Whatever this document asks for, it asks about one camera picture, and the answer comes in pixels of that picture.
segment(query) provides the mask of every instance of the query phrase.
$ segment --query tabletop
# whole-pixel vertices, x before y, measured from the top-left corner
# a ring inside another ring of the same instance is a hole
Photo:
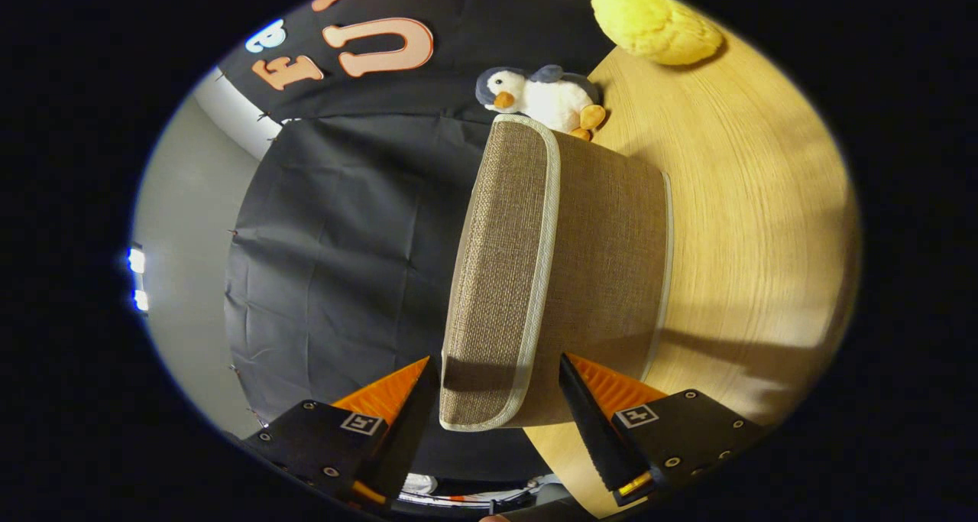
[[[590,75],[608,110],[594,142],[643,157],[671,182],[670,288],[645,382],[667,394],[695,387],[777,424],[843,337],[859,211],[839,148],[803,93],[721,31],[718,54],[691,66],[612,50]],[[524,431],[591,514],[621,511],[573,423]]]

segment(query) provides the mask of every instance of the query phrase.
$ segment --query penguin plush toy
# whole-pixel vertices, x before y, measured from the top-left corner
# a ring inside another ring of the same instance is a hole
[[[553,131],[591,140],[604,121],[601,94],[586,76],[542,66],[535,73],[517,68],[485,70],[475,83],[475,98],[486,109],[521,112]]]

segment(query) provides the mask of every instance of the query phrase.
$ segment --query white wall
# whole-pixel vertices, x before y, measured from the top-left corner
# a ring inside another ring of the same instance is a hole
[[[238,142],[245,151],[261,160],[275,138],[282,131],[282,125],[271,118],[259,119],[261,110],[252,104],[244,94],[238,92],[230,81],[214,68],[207,73],[193,91],[193,99],[200,104],[225,135]]]
[[[186,98],[150,159],[133,230],[146,253],[147,323],[162,361],[212,422],[241,437],[260,425],[228,368],[226,230],[234,227],[257,166],[195,97]]]

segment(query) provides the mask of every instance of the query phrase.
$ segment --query ceiling light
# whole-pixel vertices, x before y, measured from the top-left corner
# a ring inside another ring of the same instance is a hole
[[[129,249],[129,267],[136,274],[143,274],[143,270],[146,269],[146,256],[144,256],[143,251],[135,248]]]
[[[147,312],[150,309],[150,298],[146,296],[146,291],[140,291],[139,289],[133,291],[132,298],[136,300],[136,307],[143,312]]]

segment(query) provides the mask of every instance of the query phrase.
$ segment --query black fabric backdrop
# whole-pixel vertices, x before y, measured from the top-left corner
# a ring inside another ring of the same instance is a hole
[[[330,24],[415,18],[426,65],[346,76],[336,55],[398,48],[393,35],[341,50]],[[287,121],[238,215],[227,267],[227,334],[252,408],[272,421],[297,401],[334,401],[425,355],[439,365],[461,222],[494,117],[474,97],[490,66],[559,63],[589,73],[614,48],[590,0],[340,0],[284,17],[282,45],[242,44],[227,80]],[[327,76],[278,91],[251,72],[304,54]],[[521,480],[549,472],[518,429],[444,431],[437,410],[413,472]]]

